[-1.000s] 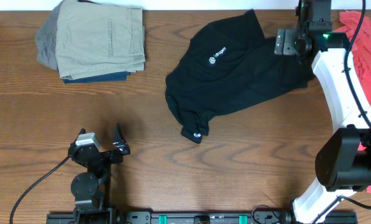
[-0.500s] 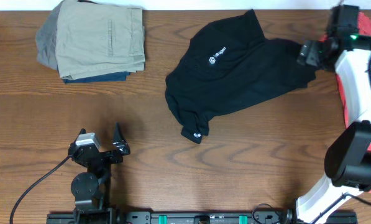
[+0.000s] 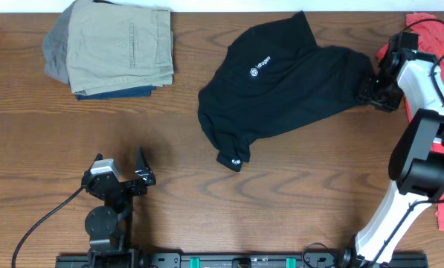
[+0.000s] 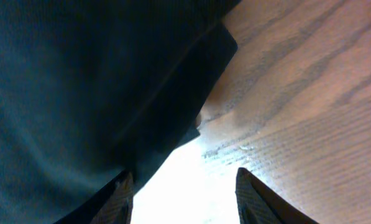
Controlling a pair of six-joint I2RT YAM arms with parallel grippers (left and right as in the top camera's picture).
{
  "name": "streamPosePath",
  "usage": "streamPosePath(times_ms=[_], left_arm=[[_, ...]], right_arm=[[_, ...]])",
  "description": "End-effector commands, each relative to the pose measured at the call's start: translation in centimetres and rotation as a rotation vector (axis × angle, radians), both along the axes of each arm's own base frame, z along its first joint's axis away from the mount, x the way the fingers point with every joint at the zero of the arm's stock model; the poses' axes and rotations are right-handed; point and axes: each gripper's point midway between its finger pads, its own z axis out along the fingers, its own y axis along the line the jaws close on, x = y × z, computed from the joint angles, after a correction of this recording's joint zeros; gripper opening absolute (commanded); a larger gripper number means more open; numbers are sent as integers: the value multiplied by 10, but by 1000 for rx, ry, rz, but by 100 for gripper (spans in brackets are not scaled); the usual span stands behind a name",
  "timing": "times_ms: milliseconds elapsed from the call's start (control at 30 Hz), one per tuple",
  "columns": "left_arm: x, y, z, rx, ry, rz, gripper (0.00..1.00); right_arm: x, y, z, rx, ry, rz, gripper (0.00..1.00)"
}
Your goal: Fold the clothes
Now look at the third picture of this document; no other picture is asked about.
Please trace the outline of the black polo shirt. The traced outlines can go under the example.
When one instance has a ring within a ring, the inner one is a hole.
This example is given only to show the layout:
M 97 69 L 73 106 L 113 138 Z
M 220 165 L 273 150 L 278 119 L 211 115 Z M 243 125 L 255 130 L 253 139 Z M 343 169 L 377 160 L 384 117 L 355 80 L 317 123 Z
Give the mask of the black polo shirt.
M 317 44 L 305 13 L 249 28 L 199 94 L 202 131 L 221 165 L 240 171 L 250 146 L 358 106 L 370 58 Z

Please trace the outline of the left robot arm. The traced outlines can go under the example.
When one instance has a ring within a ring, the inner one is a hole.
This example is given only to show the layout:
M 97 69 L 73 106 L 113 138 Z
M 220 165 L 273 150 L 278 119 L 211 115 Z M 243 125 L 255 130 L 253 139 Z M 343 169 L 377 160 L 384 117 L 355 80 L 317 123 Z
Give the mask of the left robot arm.
M 155 174 L 140 147 L 135 163 L 137 179 L 121 182 L 114 159 L 97 155 L 84 173 L 81 186 L 104 205 L 92 209 L 85 219 L 89 235 L 90 267 L 149 267 L 150 260 L 132 244 L 133 198 L 147 194 L 156 184 Z

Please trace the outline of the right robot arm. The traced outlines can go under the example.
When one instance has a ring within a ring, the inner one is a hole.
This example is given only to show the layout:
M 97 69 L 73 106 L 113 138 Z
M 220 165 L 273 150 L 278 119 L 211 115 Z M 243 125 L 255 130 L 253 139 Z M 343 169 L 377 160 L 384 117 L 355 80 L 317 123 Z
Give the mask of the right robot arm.
M 346 251 L 344 267 L 390 267 L 394 249 L 416 218 L 444 203 L 444 84 L 440 58 L 414 48 L 394 48 L 361 96 L 384 109 L 407 101 L 412 119 L 393 150 L 390 184 L 370 222 Z

